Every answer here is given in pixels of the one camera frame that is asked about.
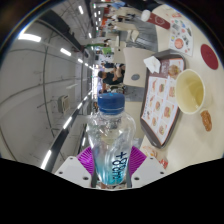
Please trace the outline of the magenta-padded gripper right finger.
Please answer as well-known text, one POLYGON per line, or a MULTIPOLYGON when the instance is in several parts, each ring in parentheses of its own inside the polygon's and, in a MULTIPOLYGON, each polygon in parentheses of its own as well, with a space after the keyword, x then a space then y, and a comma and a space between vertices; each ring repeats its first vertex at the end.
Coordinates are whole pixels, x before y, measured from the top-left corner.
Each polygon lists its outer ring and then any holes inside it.
POLYGON ((131 149, 127 171, 127 187, 140 188, 167 175, 154 156, 146 156, 135 146, 131 149))

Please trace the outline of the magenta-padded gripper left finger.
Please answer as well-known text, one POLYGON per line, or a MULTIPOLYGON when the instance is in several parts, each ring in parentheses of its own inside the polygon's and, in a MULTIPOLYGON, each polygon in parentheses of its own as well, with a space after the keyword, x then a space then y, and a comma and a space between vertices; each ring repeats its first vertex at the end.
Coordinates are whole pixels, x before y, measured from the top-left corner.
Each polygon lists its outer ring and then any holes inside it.
POLYGON ((97 175, 91 148, 87 147, 77 156, 69 156, 55 175, 84 188, 95 188, 97 175))

